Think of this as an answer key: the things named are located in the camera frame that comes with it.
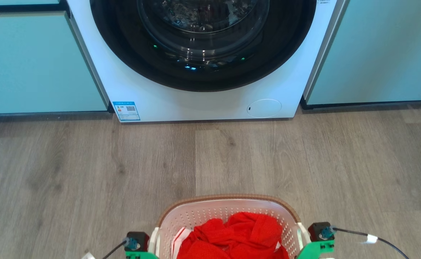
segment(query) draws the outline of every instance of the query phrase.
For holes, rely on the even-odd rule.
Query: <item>white cable tie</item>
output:
[[[95,257],[91,253],[86,253],[82,259],[95,259]]]
[[[367,241],[362,242],[361,244],[375,244],[379,238],[376,236],[372,236],[371,234],[367,234]]]

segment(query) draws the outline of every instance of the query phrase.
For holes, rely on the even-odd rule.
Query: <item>cable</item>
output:
[[[342,228],[335,228],[335,227],[333,227],[332,230],[346,232],[346,233],[351,233],[351,234],[356,234],[356,235],[360,235],[360,236],[368,236],[367,233],[362,233],[362,232],[357,232],[357,231],[349,231],[349,230],[344,230]],[[385,244],[391,246],[392,248],[394,248],[396,251],[398,251],[400,254],[402,254],[405,259],[409,259],[409,257],[407,257],[403,253],[403,251],[401,251],[401,249],[397,248],[395,245],[391,244],[390,242],[386,241],[385,239],[377,237],[377,240],[380,240],[383,243],[385,243]]]
[[[109,252],[107,255],[105,255],[102,259],[106,259],[108,258],[112,253],[114,253],[118,248],[120,248],[121,246],[123,246],[123,244],[125,244],[127,241],[124,240],[122,243],[118,244],[113,250],[111,250],[111,252]]]

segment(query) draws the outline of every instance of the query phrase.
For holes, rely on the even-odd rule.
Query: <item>basket handle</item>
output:
[[[154,228],[154,231],[151,234],[151,238],[149,239],[148,253],[155,254],[157,257],[159,257],[160,242],[161,242],[161,238],[159,237],[159,227],[156,227]]]
[[[304,227],[304,225],[301,222],[297,223],[298,226],[298,230],[297,230],[297,238],[298,238],[298,246],[300,247],[300,249],[303,249],[303,238],[306,241],[306,244],[311,243],[311,239],[309,238],[309,233],[306,230],[306,228]]]

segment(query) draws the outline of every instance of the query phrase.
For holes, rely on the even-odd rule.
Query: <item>laundry basket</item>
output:
[[[148,252],[156,254],[159,259],[171,259],[172,239],[182,227],[192,229],[212,218],[226,222],[238,212],[275,217],[283,228],[282,245],[292,259],[298,256],[304,241],[310,242],[309,234],[295,210],[278,198],[264,195],[212,195],[181,200],[170,206],[151,235]]]

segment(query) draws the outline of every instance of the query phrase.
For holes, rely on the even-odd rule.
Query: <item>green bracket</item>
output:
[[[334,240],[316,241],[307,244],[296,259],[319,259],[321,254],[333,253]]]
[[[157,259],[154,254],[148,252],[131,252],[125,251],[125,258],[127,259]]]

